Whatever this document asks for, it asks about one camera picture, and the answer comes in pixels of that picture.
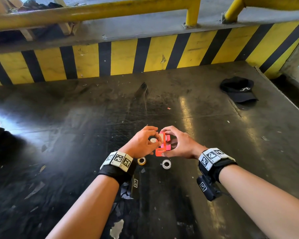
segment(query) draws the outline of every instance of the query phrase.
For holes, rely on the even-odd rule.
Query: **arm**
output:
[[[172,147],[177,142],[163,156],[198,159],[207,149],[173,126],[162,131],[176,136]],[[299,199],[237,165],[224,167],[219,181],[269,238],[299,238]]]
[[[152,151],[162,144],[157,129],[154,126],[144,127],[119,151],[132,158],[153,154]],[[157,142],[150,142],[150,136],[155,136]],[[98,175],[46,238],[100,238],[118,190],[119,183],[114,178]]]

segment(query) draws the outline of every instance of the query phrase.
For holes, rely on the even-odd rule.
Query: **forearm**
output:
[[[100,238],[118,189],[114,178],[97,176],[47,239]]]
[[[269,238],[299,238],[299,199],[237,165],[219,181]]]

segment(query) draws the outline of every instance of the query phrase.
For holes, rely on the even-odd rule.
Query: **person's left hand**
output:
[[[120,148],[119,151],[130,155],[132,158],[142,158],[148,154],[154,154],[153,151],[160,147],[163,142],[158,132],[156,132],[157,130],[158,128],[154,126],[144,127],[127,144]],[[149,140],[150,136],[156,137],[155,143]]]

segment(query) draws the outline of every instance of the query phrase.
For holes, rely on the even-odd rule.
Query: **black wristband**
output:
[[[131,165],[128,168],[127,172],[124,172],[119,167],[113,166],[113,165],[104,165],[98,174],[103,174],[109,177],[114,178],[119,185],[121,186],[124,182],[130,181],[132,179],[132,176],[134,174],[134,171],[136,169],[137,162],[135,159],[133,159]]]
[[[220,171],[222,171],[223,168],[225,168],[226,166],[231,165],[231,164],[237,165],[237,163],[230,158],[221,159],[218,162],[214,163],[214,165],[213,165],[212,169],[210,170],[210,172],[208,173],[208,175],[211,176],[211,178],[214,181],[219,182]]]

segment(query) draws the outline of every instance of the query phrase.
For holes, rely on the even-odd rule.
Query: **cap brim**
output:
[[[258,100],[252,92],[243,92],[243,93],[234,93],[234,92],[227,92],[228,96],[234,102],[245,102],[249,100]]]

